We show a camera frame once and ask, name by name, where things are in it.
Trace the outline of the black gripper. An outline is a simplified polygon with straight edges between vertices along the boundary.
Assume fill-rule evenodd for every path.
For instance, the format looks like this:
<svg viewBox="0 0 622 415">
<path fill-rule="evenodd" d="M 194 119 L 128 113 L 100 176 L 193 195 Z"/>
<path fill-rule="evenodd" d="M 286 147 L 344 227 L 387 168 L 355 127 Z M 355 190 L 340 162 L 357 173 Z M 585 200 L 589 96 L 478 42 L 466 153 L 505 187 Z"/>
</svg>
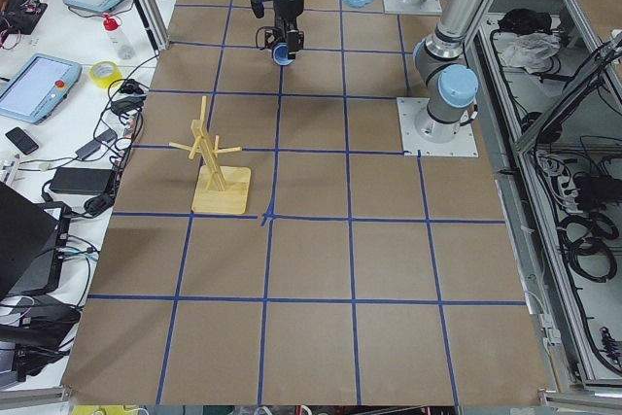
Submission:
<svg viewBox="0 0 622 415">
<path fill-rule="evenodd" d="M 287 44 L 288 59 L 304 49 L 304 32 L 297 26 L 297 18 L 304 11 L 304 0 L 273 0 L 275 27 L 264 30 L 264 47 L 274 49 Z"/>
</svg>

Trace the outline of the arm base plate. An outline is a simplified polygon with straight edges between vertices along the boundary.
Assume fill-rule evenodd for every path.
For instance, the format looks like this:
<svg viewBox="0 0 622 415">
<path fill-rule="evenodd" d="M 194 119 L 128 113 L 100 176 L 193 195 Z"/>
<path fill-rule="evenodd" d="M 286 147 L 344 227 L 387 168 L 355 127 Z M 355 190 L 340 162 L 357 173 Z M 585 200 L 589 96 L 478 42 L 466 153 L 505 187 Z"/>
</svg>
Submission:
<svg viewBox="0 0 622 415">
<path fill-rule="evenodd" d="M 440 16 L 439 0 L 383 0 L 384 12 L 393 15 Z"/>
<path fill-rule="evenodd" d="M 478 157 L 472 126 L 458 122 L 440 123 L 428 112 L 429 98 L 400 97 L 397 114 L 402 152 L 406 156 Z"/>
</svg>

